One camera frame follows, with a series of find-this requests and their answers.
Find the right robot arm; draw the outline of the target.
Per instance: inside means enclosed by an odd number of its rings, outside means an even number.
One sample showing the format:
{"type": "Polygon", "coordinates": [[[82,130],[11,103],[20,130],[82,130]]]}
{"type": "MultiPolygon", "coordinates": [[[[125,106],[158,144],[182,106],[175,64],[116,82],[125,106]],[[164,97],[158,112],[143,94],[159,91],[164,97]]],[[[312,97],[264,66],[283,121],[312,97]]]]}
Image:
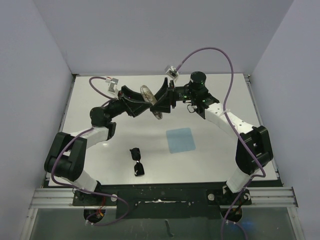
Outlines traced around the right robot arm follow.
{"type": "Polygon", "coordinates": [[[237,138],[237,167],[222,192],[227,204],[235,204],[241,198],[240,191],[258,177],[258,172],[261,172],[261,178],[266,176],[264,167],[274,157],[268,130],[262,125],[247,123],[227,110],[226,102],[220,102],[210,94],[206,87],[207,76],[203,72],[193,72],[184,86],[176,86],[178,74],[175,71],[170,71],[169,76],[173,80],[165,80],[156,94],[146,86],[140,87],[144,101],[151,103],[150,110],[159,120],[164,113],[170,113],[178,101],[189,103],[200,117],[237,138]]]}

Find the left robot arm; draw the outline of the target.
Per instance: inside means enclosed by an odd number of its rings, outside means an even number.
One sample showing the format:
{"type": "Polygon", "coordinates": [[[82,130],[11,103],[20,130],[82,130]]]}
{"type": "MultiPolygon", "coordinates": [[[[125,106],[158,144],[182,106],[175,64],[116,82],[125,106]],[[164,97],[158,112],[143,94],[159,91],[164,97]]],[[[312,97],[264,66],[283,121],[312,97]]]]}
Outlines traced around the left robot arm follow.
{"type": "Polygon", "coordinates": [[[91,109],[91,128],[56,134],[44,170],[51,174],[52,181],[59,177],[67,181],[66,187],[83,191],[83,198],[88,204],[99,204],[102,199],[102,193],[97,189],[99,183],[84,170],[87,149],[114,136],[117,124],[113,118],[122,113],[136,117],[156,102],[156,97],[146,85],[140,87],[139,93],[123,86],[115,98],[91,109]]]}

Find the map print glasses case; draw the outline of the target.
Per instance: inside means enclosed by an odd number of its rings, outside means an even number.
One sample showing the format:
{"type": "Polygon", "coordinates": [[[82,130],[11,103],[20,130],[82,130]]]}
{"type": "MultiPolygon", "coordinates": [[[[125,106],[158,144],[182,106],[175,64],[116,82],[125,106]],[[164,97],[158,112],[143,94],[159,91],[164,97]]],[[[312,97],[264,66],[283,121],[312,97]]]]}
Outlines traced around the map print glasses case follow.
{"type": "MultiPolygon", "coordinates": [[[[150,103],[152,106],[157,103],[156,97],[146,85],[142,85],[140,87],[140,94],[142,95],[143,100],[147,103],[150,103]]],[[[153,111],[152,114],[157,120],[161,120],[163,118],[163,114],[161,112],[153,111]]]]}

